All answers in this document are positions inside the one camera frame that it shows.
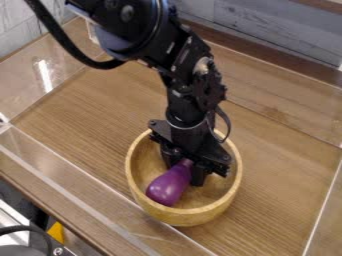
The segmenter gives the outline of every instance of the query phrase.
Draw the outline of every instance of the bowl rim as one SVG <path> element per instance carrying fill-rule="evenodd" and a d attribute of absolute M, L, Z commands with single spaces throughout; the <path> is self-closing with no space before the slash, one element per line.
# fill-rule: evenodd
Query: bowl rim
<path fill-rule="evenodd" d="M 152 131 L 148 129 L 145 132 L 142 132 L 138 135 L 138 137 L 133 141 L 132 145 L 129 146 L 129 150 L 128 150 L 128 153 L 125 156 L 125 176 L 126 176 L 126 180 L 128 180 L 128 185 L 129 185 L 129 189 L 130 189 L 132 193 L 136 194 L 136 196 L 138 197 L 138 200 L 142 200 L 150 207 L 153 207 L 158 211 L 168 212 L 172 214 L 178 214 L 178 215 L 180 214 L 181 215 L 193 215 L 197 213 L 209 212 L 211 210 L 223 206 L 229 200 L 232 200 L 232 198 L 236 194 L 236 191 L 239 189 L 240 182 L 241 182 L 241 172 L 243 172 L 241 158 L 240 158 L 240 153 L 237 151 L 237 148 L 236 148 L 235 144 L 232 143 L 232 141 L 229 139 L 227 139 L 225 143 L 228 144 L 228 147 L 235 156 L 236 175 L 235 175 L 235 180 L 232 182 L 232 186 L 231 186 L 229 190 L 227 191 L 227 193 L 208 205 L 204 205 L 204 206 L 200 206 L 196 208 L 188 208 L 188 209 L 172 208 L 172 207 L 166 207 L 166 206 L 156 203 L 145 196 L 142 191 L 138 189 L 137 184 L 134 183 L 134 179 L 133 179 L 132 172 L 130 172 L 130 160 L 132 160 L 132 155 L 133 155 L 134 149 L 138 146 L 138 144 L 141 143 L 142 139 L 146 136 L 149 136 L 150 132 Z M 215 133 L 223 137 L 223 134 L 216 129 L 215 129 Z"/>

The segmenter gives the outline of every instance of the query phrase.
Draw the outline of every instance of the wooden bowl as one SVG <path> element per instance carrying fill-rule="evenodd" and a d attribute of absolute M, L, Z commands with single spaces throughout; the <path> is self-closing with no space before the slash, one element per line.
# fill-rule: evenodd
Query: wooden bowl
<path fill-rule="evenodd" d="M 229 140 L 224 148 L 232 156 L 229 176 L 224 179 L 212 174 L 202 187 L 188 187 L 176 205 L 165 207 L 144 194 L 153 179 L 165 171 L 158 145 L 149 140 L 145 131 L 134 140 L 125 158 L 125 175 L 129 189 L 137 204 L 158 221 L 172 226 L 196 226 L 215 219 L 228 208 L 241 180 L 241 159 Z"/>

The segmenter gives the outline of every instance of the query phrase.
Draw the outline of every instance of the wooden table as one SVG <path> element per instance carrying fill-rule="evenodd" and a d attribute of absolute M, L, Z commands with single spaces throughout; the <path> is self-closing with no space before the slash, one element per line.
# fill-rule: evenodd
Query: wooden table
<path fill-rule="evenodd" d="M 288 90 L 297 88 L 297 84 L 309 86 L 309 83 L 320 83 L 283 68 L 281 72 L 275 72 L 273 65 L 227 48 L 215 45 L 212 48 L 225 81 L 232 82 L 231 90 L 243 90 L 243 97 L 251 95 L 243 87 L 241 81 L 245 80 L 260 86 L 264 79 L 277 79 L 277 83 L 288 85 Z M 247 69 L 263 76 L 256 79 L 245 77 Z M 252 94 L 257 100 L 257 91 Z M 232 120 L 231 139 L 244 163 L 241 188 L 220 218 L 205 225 L 178 230 L 217 255 L 300 255 L 339 164 L 340 149 L 259 115 L 257 110 L 253 112 L 232 102 L 224 102 L 221 107 Z M 162 118 L 164 108 L 164 88 L 156 73 L 129 62 L 112 71 L 84 69 L 13 124 L 132 200 L 124 177 L 125 153 L 136 136 L 145 130 L 146 121 Z M 38 182 L 33 189 L 19 179 L 19 170 L 10 172 L 2 168 L 0 172 L 2 178 L 80 233 L 74 227 L 80 220 L 58 216 L 56 205 L 62 203 L 57 197 L 53 197 L 54 202 L 48 200 L 49 196 L 38 189 Z M 92 197 L 88 186 L 73 185 L 82 186 L 84 197 Z M 114 211 L 110 209 L 114 202 L 105 203 L 105 209 Z M 62 211 L 69 216 L 77 214 L 72 207 Z M 86 229 L 86 234 L 80 235 L 94 246 L 98 245 L 94 239 L 98 236 L 101 246 L 110 243 L 100 228 Z M 109 245 L 100 249 L 109 254 L 108 248 Z M 130 253 L 140 255 L 134 249 Z"/>

